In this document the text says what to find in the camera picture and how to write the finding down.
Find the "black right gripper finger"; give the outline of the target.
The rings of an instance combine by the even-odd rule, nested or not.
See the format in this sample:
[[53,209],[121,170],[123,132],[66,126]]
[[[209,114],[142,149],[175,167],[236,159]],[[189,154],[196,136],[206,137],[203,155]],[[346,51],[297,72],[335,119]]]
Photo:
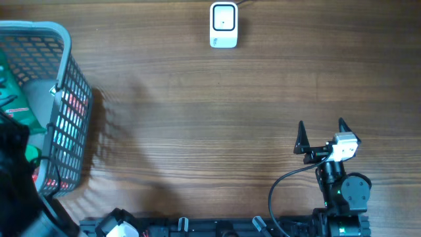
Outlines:
[[302,120],[299,121],[297,139],[295,142],[295,149],[308,149],[310,147],[309,140],[307,138],[307,132],[305,130],[305,125]]
[[358,144],[361,143],[360,138],[348,127],[347,123],[345,122],[345,120],[342,117],[340,117],[339,120],[338,120],[338,126],[339,126],[340,132],[352,132],[357,139],[357,143]]

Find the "green 3M gloves package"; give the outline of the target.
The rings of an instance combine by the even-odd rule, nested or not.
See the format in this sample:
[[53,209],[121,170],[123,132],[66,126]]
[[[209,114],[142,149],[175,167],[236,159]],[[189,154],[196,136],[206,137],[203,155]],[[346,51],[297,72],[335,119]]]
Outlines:
[[[12,68],[9,66],[7,57],[1,50],[1,110],[17,121],[26,125],[30,135],[42,134],[46,129],[42,127],[30,108],[27,97],[15,80]],[[10,121],[4,121],[1,116],[1,147],[6,147],[6,141],[11,140],[13,125]],[[27,145],[25,157],[35,167],[40,165],[41,149],[37,145]]]

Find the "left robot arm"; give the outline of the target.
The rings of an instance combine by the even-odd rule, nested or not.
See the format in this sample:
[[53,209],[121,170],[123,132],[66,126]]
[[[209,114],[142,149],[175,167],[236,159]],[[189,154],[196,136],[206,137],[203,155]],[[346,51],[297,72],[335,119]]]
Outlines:
[[27,126],[1,112],[1,235],[87,236],[57,199],[37,192],[28,138]]

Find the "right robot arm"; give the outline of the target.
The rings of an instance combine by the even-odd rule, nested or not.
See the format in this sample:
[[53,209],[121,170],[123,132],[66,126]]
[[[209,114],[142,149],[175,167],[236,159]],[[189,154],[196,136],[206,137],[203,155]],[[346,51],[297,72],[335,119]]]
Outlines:
[[312,214],[295,221],[300,236],[356,236],[371,235],[368,217],[368,200],[371,180],[357,172],[345,172],[344,162],[356,156],[360,138],[340,118],[339,132],[325,145],[312,147],[307,138],[305,125],[298,125],[297,140],[293,152],[303,154],[303,163],[315,165],[315,175],[324,198],[324,208],[316,208]]

